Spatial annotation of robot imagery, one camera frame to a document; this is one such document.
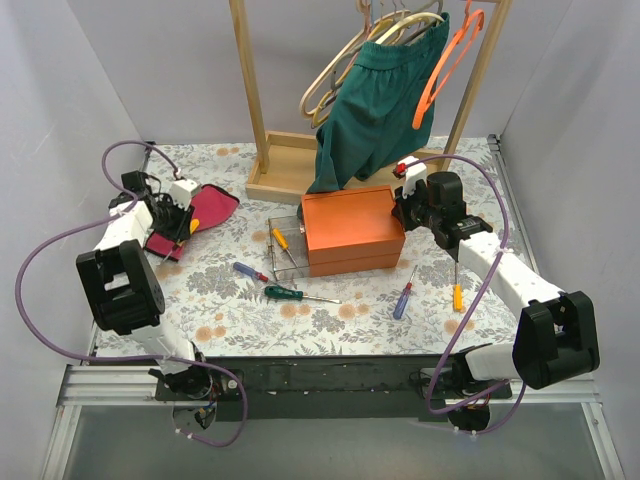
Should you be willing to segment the orange drawer box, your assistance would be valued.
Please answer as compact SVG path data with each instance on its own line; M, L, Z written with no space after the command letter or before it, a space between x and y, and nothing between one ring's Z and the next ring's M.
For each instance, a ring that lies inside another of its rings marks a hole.
M394 206L388 185L303 196L310 275L322 277L396 266L405 232L392 215Z

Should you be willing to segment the clear acrylic drawer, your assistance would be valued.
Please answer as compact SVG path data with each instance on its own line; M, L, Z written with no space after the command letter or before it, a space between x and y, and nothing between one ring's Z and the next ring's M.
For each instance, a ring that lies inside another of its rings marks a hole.
M306 232L296 215L267 220L271 270L278 282L310 276Z

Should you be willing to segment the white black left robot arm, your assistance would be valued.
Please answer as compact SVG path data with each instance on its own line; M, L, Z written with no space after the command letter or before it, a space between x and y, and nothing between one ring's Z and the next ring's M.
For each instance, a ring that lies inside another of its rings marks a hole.
M94 250L81 254L76 267L94 321L136 342L158 357L151 374L193 400L205 398L213 386L211 373L195 365L194 344L161 319L165 298L143 247L147 233L158 230L180 243L190 238L197 182L175 180L167 193L153 192L149 175L122 175L124 190L109 203L113 217Z

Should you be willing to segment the large green handled screwdriver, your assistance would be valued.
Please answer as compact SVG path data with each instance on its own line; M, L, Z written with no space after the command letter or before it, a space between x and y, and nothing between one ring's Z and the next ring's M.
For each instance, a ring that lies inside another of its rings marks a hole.
M337 299L311 296L303 291L287 289L277 285L267 286L264 289L264 294L268 298L271 298L274 300L296 300L296 301L313 300L313 301L327 302L327 303L333 303L333 304L341 303L341 301Z

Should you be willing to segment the blue red handled screwdriver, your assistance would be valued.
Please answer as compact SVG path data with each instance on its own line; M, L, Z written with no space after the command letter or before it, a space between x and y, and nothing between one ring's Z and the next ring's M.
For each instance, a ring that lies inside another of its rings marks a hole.
M233 269L243 275L246 275L254 280L263 282L263 283L268 283L269 282L269 278L264 275L263 273L253 269L252 267L241 263L241 262L234 262L233 263Z

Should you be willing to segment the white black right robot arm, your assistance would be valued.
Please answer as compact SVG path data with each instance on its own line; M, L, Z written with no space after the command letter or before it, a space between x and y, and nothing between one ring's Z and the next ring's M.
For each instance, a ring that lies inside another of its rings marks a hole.
M518 320L512 345L486 345L457 354L454 389L475 397L493 380L520 379L539 390L600 366L595 311L583 292L567 293L508 252L491 226L468 214L460 177L428 174L424 165L398 165L403 180L392 211L404 230L427 228L435 243L478 276Z

